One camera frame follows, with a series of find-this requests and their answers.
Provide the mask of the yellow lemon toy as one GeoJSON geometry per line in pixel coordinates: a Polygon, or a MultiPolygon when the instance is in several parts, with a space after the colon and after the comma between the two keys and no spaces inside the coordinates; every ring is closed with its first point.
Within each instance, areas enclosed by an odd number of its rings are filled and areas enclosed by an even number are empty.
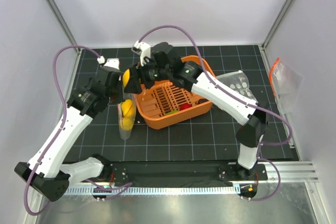
{"type": "Polygon", "coordinates": [[[131,77],[131,71],[130,69],[127,69],[122,76],[122,84],[124,88],[128,85],[130,77],[131,77]]]}

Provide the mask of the yellow mango toy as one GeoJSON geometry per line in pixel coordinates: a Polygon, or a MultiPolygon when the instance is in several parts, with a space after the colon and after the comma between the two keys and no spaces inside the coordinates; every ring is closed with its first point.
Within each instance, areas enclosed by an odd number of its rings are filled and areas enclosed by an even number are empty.
{"type": "Polygon", "coordinates": [[[132,118],[136,114],[136,110],[131,99],[126,99],[121,103],[121,111],[123,117],[132,118]]]}

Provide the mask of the single clear zip bag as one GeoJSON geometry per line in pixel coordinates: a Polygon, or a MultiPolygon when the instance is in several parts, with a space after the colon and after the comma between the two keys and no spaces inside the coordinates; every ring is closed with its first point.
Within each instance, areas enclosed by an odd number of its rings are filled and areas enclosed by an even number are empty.
{"type": "Polygon", "coordinates": [[[117,104],[119,133],[122,140],[130,138],[135,122],[136,103],[133,94],[124,93],[122,102],[117,104]]]}

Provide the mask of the orange plastic basket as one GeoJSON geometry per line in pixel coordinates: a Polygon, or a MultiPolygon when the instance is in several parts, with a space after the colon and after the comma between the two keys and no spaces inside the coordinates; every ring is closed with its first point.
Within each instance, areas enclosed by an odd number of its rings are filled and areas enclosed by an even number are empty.
{"type": "Polygon", "coordinates": [[[150,89],[146,89],[144,85],[141,85],[141,88],[142,92],[134,95],[136,107],[145,123],[155,130],[205,114],[213,106],[210,101],[197,104],[199,99],[205,98],[178,88],[167,80],[156,82],[150,89]],[[192,107],[180,111],[183,103],[189,103],[192,107]],[[173,110],[179,110],[179,112],[166,115],[173,110]]]}

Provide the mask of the red apple toy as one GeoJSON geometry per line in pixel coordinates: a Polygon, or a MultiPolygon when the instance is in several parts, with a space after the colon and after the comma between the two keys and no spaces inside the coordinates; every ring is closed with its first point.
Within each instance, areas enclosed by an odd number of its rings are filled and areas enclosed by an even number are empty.
{"type": "Polygon", "coordinates": [[[183,104],[180,106],[180,111],[189,109],[189,108],[191,108],[191,107],[192,107],[191,104],[189,104],[189,103],[183,103],[183,104]]]}

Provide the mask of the dark brown fruit toy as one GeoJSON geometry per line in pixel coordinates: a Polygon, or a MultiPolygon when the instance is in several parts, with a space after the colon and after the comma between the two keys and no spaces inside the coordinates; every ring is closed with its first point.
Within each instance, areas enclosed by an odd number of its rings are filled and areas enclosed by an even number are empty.
{"type": "Polygon", "coordinates": [[[202,104],[202,103],[205,103],[207,101],[208,101],[207,99],[199,99],[197,104],[202,104]]]}

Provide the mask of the clear zip bags stack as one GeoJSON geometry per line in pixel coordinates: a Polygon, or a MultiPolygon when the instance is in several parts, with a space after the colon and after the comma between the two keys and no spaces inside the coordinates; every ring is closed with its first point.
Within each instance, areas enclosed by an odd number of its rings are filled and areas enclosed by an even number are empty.
{"type": "Polygon", "coordinates": [[[216,76],[216,78],[242,96],[258,102],[249,88],[249,80],[247,76],[241,70],[221,74],[216,76]]]}

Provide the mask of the yellow pear toy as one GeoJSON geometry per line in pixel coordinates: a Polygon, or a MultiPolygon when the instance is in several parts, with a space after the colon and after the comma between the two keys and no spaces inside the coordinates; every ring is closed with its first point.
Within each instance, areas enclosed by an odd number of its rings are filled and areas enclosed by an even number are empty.
{"type": "Polygon", "coordinates": [[[134,126],[135,117],[134,116],[122,116],[119,119],[119,126],[122,130],[130,131],[134,126]]]}

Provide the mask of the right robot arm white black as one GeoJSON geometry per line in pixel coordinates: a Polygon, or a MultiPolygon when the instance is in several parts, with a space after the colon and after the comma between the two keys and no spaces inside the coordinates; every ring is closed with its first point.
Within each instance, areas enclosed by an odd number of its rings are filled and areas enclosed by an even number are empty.
{"type": "Polygon", "coordinates": [[[258,145],[268,124],[266,113],[257,109],[259,103],[221,83],[206,70],[202,59],[197,62],[182,60],[174,47],[167,42],[150,46],[137,41],[132,51],[139,55],[140,61],[124,73],[124,91],[141,94],[158,81],[169,81],[224,110],[241,125],[236,133],[240,144],[236,173],[243,180],[254,176],[258,145]]]}

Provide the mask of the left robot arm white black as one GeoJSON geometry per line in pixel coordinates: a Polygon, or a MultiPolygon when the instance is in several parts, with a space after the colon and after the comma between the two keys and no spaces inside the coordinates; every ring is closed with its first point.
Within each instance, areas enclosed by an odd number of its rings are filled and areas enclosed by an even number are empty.
{"type": "Polygon", "coordinates": [[[63,161],[84,129],[109,106],[110,99],[120,101],[120,76],[121,71],[116,67],[100,67],[96,77],[71,94],[66,118],[59,121],[38,153],[14,168],[22,180],[49,201],[57,201],[73,184],[89,178],[106,182],[111,177],[111,162],[100,154],[68,165],[63,161]]]}

